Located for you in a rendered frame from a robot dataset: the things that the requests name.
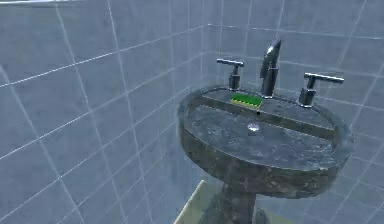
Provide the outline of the green and yellow sponge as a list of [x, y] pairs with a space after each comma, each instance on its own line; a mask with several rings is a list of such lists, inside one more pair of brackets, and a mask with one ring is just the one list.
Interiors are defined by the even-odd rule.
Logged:
[[260, 97], [252, 96], [249, 94], [236, 93], [232, 95], [231, 102], [235, 104], [259, 109], [262, 104], [262, 99]]

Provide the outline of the chrome faucet spout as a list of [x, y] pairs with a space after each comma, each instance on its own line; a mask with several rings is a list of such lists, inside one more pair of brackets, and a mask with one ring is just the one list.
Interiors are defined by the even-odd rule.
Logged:
[[261, 96], [263, 98], [272, 98], [274, 95], [274, 87], [276, 83], [276, 77], [279, 71], [277, 67], [278, 57], [281, 48], [281, 39], [276, 38], [267, 48], [260, 70], [260, 77], [263, 79], [261, 87]]

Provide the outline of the dark stone pedestal sink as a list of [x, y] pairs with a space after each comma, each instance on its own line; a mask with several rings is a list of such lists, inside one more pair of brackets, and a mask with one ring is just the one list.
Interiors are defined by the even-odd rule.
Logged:
[[326, 192], [351, 157], [354, 138], [335, 113], [284, 95], [240, 104], [224, 86], [180, 101], [184, 153], [222, 183], [203, 224], [269, 224], [258, 196], [306, 199]]

